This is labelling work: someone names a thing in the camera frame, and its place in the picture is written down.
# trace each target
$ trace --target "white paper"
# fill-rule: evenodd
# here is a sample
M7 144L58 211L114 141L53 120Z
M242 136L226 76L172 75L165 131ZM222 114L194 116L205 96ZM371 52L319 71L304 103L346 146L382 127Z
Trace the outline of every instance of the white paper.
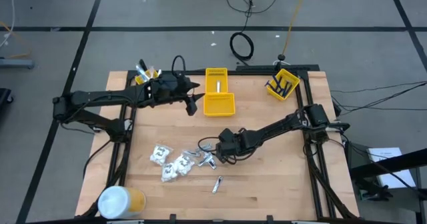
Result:
M400 151L399 147L369 148L368 153L373 154L369 155L369 158L375 162L382 161L386 158L398 157L402 155L402 152ZM409 186L415 187L414 179L412 178L409 170L398 171L394 174L404 180ZM377 176L377 178L381 186L388 185L389 189L406 187L402 182L397 180L397 178L393 177L391 174L379 175Z

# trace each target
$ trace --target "metal part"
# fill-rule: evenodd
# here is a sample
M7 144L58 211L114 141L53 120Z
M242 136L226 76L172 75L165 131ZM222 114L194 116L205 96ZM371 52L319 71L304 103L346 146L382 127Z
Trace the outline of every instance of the metal part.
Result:
M200 145L203 150L209 150L212 148L212 143L207 143L205 145ZM196 152L202 151L199 147L195 149Z
M189 150L183 150L183 153L187 154L187 155L191 155L193 157L200 157L200 153L197 151L189 151Z
M207 152L203 152L203 160L201 160L199 162L199 164L197 164L197 166L201 167L202 165L205 165L206 163L208 163L212 169L216 169L216 162L214 160L214 156L212 155L212 153L207 153Z
M215 186L213 187L212 193L215 194L216 191L218 190L218 187L220 187L220 184L222 182L222 176L219 176L218 179L216 180Z

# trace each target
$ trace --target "yellow cable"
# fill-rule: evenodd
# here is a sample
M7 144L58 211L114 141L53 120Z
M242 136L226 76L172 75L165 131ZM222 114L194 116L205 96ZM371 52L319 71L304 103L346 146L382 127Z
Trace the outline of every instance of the yellow cable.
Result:
M286 42L285 42L285 47L283 48L283 51L282 51L282 55L285 55L286 48L288 48L288 43L289 43L289 39L290 39L290 36L291 36L292 25L294 24L294 21L296 19L298 11L300 10L302 1L303 0L299 0L298 1L298 5L295 8L295 12L294 12L294 15L292 16L291 23L289 24L288 34L286 35Z
M0 21L0 24L4 27L4 28L6 28L6 30L12 35L12 36L14 36L17 40L18 40L18 42L20 42L21 43L21 45L23 45L23 46L26 46L26 48L28 48L28 52L27 53L23 53L23 54L18 54L18 55L12 55L12 56L9 56L9 57L7 57L7 58L18 58L18 57L28 57L28 56L30 56L31 55L31 48L26 44L26 42L18 35L18 34L16 34L16 33L14 33L13 31L11 31L8 27L7 27L7 25L6 24L4 24L4 22L2 22L2 21Z

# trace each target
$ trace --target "black cable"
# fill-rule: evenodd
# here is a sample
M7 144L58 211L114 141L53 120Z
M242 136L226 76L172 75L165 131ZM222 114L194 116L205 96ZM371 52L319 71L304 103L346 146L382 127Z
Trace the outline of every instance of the black cable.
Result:
M213 153L214 151L216 151L216 148L213 150L205 150L205 149L200 147L200 143L206 139L220 139L220 138L219 137L204 137L197 142L197 146L199 147L200 150L202 150L204 152L208 152L208 153Z
M427 81L417 81L417 82L413 82L413 83L403 83L403 84L390 85L390 86L385 86L385 87L367 88L367 89L361 89L361 90L356 90L356 91L331 90L331 92L338 92L338 93L358 93L358 92L362 92L362 91L375 91L375 90L379 90L379 89L387 89L387 88L392 88L392 87L400 87L400 86L404 86L404 85L415 85L415 84L420 84L420 83L427 83Z
M277 1L277 0L273 0L273 2L272 2L272 3L271 3L267 8L265 8L265 9L264 9L264 10L262 10L262 11L250 11L248 14L249 14L249 15L252 15L252 14L259 14L259 13L263 13L263 12L267 11L268 9L270 9L270 7L272 7L276 1ZM231 7L233 10L238 11L238 12L240 12L240 13L247 13L247 12L248 12L248 11L240 10L240 9L237 9L237 8L235 8L235 7L231 6L231 4L230 4L229 0L227 0L227 4L228 4L228 6L229 6L229 7Z
M419 85L417 85L417 86L415 86L415 87L411 87L411 88L409 88L409 89L406 89L406 90L403 90L403 91L401 91L401 92L395 93L395 94L393 94L393 95L391 95L391 96L389 96L389 97L385 97L385 98L379 99L379 100L377 100L377 101L373 101L373 102L371 102L371 103L368 103L368 104L366 104L365 106L357 107L357 108L355 108L355 109L352 109L352 110L348 111L347 113L341 114L341 116L343 116L343 115L347 115L347 114L349 114L349 113L352 113L353 111L357 111L357 110L360 110L360 109L365 109L365 108L373 107L373 106L375 106L375 105L378 105L378 104L380 104L380 103L383 103L383 102L385 102L385 101L388 101L388 100L390 100L390 99L393 99L393 98L395 98L395 97L398 97L398 96L400 96L400 95L402 95L402 94L405 94L405 93L407 93L407 92L409 92L409 91L411 91L411 90L413 90L413 89L415 89L415 88L418 88L418 87L424 86L424 85L426 85L426 84L427 84L427 82L423 82L423 83L421 83L421 84L419 84Z
M351 108L361 108L359 106L353 105L343 105L341 104L334 96L331 96L332 99L337 103L339 107L342 107L346 111L351 111L351 109L347 109L346 107ZM364 109L375 109L375 110L383 110L383 111L427 111L427 109L414 109L414 108L387 108L387 107L363 107Z
M65 127L64 123L61 123L60 125L61 125L62 128L64 128L65 130L68 130L68 131L79 131L79 132L90 134L90 135L94 135L95 134L95 133L90 132L90 131L85 131L85 130L81 130L81 129L77 129L77 128Z
M232 8L235 11L238 11L240 13L244 13L246 16L246 20L245 20L245 25L243 27L243 29L239 32L234 33L231 37L230 37L230 49L232 50L233 55L239 60L241 61L244 65L248 66L249 64L246 63L246 61L249 61L252 56L254 56L254 51L255 51L255 47L254 47L254 42L250 39L250 37L248 35L246 35L244 33L244 31L246 30L246 27L248 26L248 19L249 17L254 14L254 13L263 13L264 11L267 11L270 7L273 6L273 4L277 1L277 0L273 0L272 3L265 8L264 10L261 11L252 11L252 8L254 6L253 0L243 0L247 5L248 5L248 9L247 10L241 10L241 9L237 9L235 7L233 7L230 4L230 0L226 0L227 4L230 8ZM249 44L250 46L250 52L249 55L240 55L234 48L234 38L236 38L237 36L243 37Z
M351 105L340 105L342 108L345 107L355 107L361 108L357 106ZM364 109L375 109L375 110L383 110L383 111L427 111L427 109L417 109L417 108L387 108L387 107L364 107Z
M367 158L367 159L368 159L371 163L373 163L375 166L377 166L377 167L378 167L378 168L380 168L381 170L383 170L383 171L387 172L387 174L390 174L390 175L392 175L393 177L395 177L395 178L396 178L397 180L399 180L403 185L405 185L407 188L409 188L409 189L410 189L410 190L412 190L415 194L417 194L417 196L419 196L419 197L423 198L424 200L426 200L426 199L427 199L427 195L425 195L424 193L420 192L419 190L417 190L417 189L415 189L415 188L411 187L411 186L410 186L409 184L407 184L407 182L405 182L402 178L400 178L399 176L397 176L396 174L394 174L393 172L391 172L391 171L390 171L390 170L388 170L387 168L383 167L381 164L378 164L377 162L375 162L375 161L371 160L368 156L365 156L365 155L361 154L359 151L361 151L361 152L363 152L363 153L366 153L366 154L368 154L368 155L371 155L371 153L368 153L368 152L366 152L366 151L363 151L363 150L361 150L361 149L359 149L359 148L357 148L357 147L353 146L353 145L351 144L351 142L349 142L349 145L352 147L352 149L353 149L357 154L359 154L359 155L360 155L360 156L362 156L362 157Z
M251 11L252 11L252 4L253 4L252 0L249 0L248 3L249 3L248 10L245 11L246 21L245 21L245 25L244 25L243 29L239 32L233 33L233 35L230 37L230 49L232 50L233 55L239 61L241 61L244 65L247 65L247 66L248 66L248 64L245 61L249 61L252 58L252 56L254 55L254 50L255 50L254 42L251 40L251 38L248 35L243 33L246 30L246 26L248 25L248 19L251 16ZM234 49L233 41L234 41L234 38L237 36L243 37L248 42L248 44L250 46L249 55L242 56L239 53L237 53L237 51Z
M171 72L172 72L172 74L173 74L175 77L177 77L177 74L176 74L176 72L173 70L173 68L175 67L176 59L178 59L178 58L180 58L180 59L182 60L182 68L183 68L183 74L184 74L184 75L185 75L185 71L186 71L186 69L185 69L185 60L184 60L184 58L183 58L181 55L177 55L175 58L173 58L173 61L172 61L172 68L171 68Z
M108 143L110 143L111 142L111 140L108 140L104 145L102 145L98 150L96 150L88 159L87 159L87 161L86 161L86 163L85 163L85 167L83 168L83 178L85 178L85 174L86 174L86 168L87 168L87 165L89 164L89 162L92 160L92 158L96 155L96 154L98 154L102 149L104 149L107 145L108 145Z

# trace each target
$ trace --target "white object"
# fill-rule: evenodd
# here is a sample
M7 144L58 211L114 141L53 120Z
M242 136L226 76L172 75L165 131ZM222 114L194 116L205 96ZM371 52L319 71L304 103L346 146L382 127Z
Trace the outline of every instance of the white object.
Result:
M387 158L398 157L402 155L399 147L390 147L390 148L368 148L369 158L375 162L382 161ZM402 170L393 173L404 180L409 186L415 187L414 179L411 176L409 170ZM388 185L389 189L394 188L403 188L406 187L401 183L397 178L393 177L391 174L383 174L377 176L378 182L381 186Z
M166 147L163 145L156 145L154 147L153 154L149 157L149 160L159 165L163 165L166 162L166 157L171 152L172 152L172 149L169 147Z
M139 192L144 199L143 205L145 206L145 195L141 191ZM135 197L133 197L125 187L108 187L102 192L101 196L99 196L99 212L107 219L121 219L138 215L144 207L140 208L139 211L129 211L131 210L130 207L133 198Z
M161 181L171 181L174 180L177 176L178 174L176 173L175 163L168 163L163 165L161 170Z
M193 160L187 155L180 155L174 162L176 171L181 175L187 175L191 167L195 164Z

